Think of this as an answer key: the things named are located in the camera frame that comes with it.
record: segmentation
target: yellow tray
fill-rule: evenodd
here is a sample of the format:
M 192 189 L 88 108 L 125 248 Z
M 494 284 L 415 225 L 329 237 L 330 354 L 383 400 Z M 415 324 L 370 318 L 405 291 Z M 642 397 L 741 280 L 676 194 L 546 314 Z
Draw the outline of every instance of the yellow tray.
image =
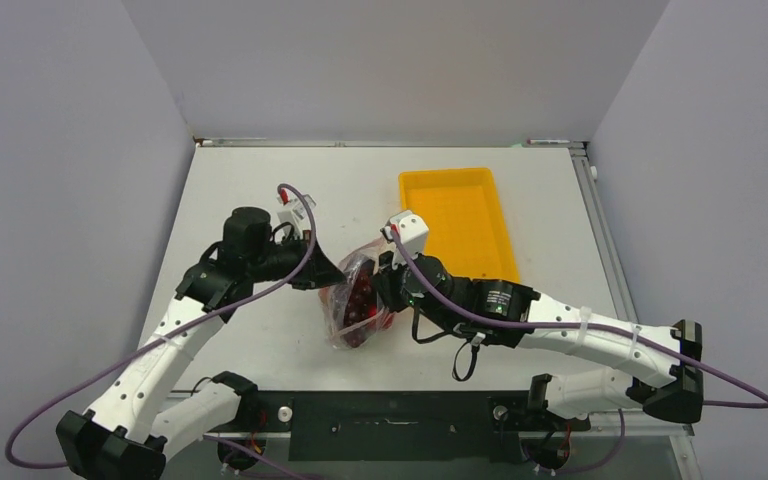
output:
M 519 283 L 493 172 L 402 172 L 399 190 L 402 208 L 421 216 L 431 230 L 425 253 L 439 258 L 449 273 Z

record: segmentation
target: gray wall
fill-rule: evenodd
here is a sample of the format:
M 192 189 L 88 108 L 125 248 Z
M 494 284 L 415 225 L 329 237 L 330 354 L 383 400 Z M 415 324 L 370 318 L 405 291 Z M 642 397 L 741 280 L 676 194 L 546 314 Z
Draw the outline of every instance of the gray wall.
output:
M 702 322 L 705 359 L 768 392 L 768 2 L 673 0 L 591 155 L 641 321 Z M 707 479 L 768 478 L 768 411 L 697 433 Z
M 197 136 L 589 139 L 667 0 L 123 0 Z
M 119 0 L 0 1 L 0 478 L 12 427 L 133 348 L 192 141 Z M 62 459 L 44 416 L 19 442 Z

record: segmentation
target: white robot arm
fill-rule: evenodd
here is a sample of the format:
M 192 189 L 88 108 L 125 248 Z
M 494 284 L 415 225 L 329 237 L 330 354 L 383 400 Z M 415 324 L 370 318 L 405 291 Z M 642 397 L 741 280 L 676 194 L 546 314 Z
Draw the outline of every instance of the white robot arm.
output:
M 310 208 L 312 200 L 304 198 Z M 287 278 L 293 272 L 297 273 L 288 283 L 300 290 L 345 280 L 302 229 L 306 212 L 301 200 L 282 195 L 281 203 L 281 224 L 274 230 L 266 211 L 235 209 L 225 221 L 222 241 L 211 245 L 185 273 L 146 345 L 161 342 L 131 362 L 83 413 L 69 411 L 63 416 L 56 432 L 74 473 L 88 479 L 159 478 L 166 460 L 204 433 L 257 414 L 256 385 L 230 372 L 214 376 L 197 395 L 158 412 L 233 310 L 201 321 L 205 313 L 233 308 L 232 304 L 252 297 L 255 283 Z M 285 228 L 289 230 L 276 240 L 276 233 Z
M 422 255 L 429 229 L 411 211 L 392 217 L 382 234 L 391 242 L 398 237 L 401 248 L 381 262 L 385 266 L 374 281 L 379 296 L 391 310 L 414 308 L 414 322 L 421 313 L 444 334 L 470 341 L 473 359 L 481 345 L 504 345 L 552 350 L 607 367 L 575 375 L 535 377 L 529 390 L 531 408 L 545 409 L 563 419 L 617 408 L 642 408 L 670 422 L 699 421 L 701 372 L 665 353 L 699 360 L 702 333 L 698 324 L 682 320 L 671 327 L 636 325 L 565 304 L 523 285 L 454 277 L 439 260 Z M 405 257 L 424 279 L 408 268 Z M 471 318 L 476 316 L 489 318 L 494 324 L 488 326 Z M 564 328 L 554 329 L 549 323 Z M 543 328 L 528 328 L 534 324 Z

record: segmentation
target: white table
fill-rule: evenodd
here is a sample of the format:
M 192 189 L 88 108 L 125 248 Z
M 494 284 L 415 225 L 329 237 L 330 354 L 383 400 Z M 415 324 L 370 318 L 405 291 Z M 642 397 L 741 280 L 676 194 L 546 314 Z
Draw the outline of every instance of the white table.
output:
M 567 149 L 203 147 L 187 177 L 141 341 L 157 326 L 186 269 L 221 239 L 231 210 L 251 205 L 274 212 L 278 183 L 317 202 L 320 244 L 337 263 L 376 238 L 401 210 L 400 172 L 482 166 L 493 171 L 521 282 L 615 316 Z M 422 325 L 420 336 L 436 330 L 428 321 Z M 596 368 L 553 352 L 492 347 L 481 350 L 473 378 L 459 383 L 450 371 L 460 344 L 454 338 L 415 344 L 403 312 L 361 348 L 336 350 L 326 342 L 316 292 L 286 287 L 239 309 L 176 388 L 230 370 L 261 390 L 521 390 L 533 375 Z M 468 356 L 461 358 L 462 370 Z

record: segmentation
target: plastic bag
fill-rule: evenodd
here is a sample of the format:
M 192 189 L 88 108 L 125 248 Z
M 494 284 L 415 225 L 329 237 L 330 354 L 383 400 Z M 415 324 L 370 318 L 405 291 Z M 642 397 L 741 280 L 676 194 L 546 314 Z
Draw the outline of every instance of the plastic bag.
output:
M 319 291 L 328 340 L 333 346 L 357 348 L 392 325 L 393 313 L 384 307 L 370 283 L 378 271 L 378 255 L 386 245 L 384 239 L 379 239 L 350 253 L 337 265 L 346 275 L 346 282 Z

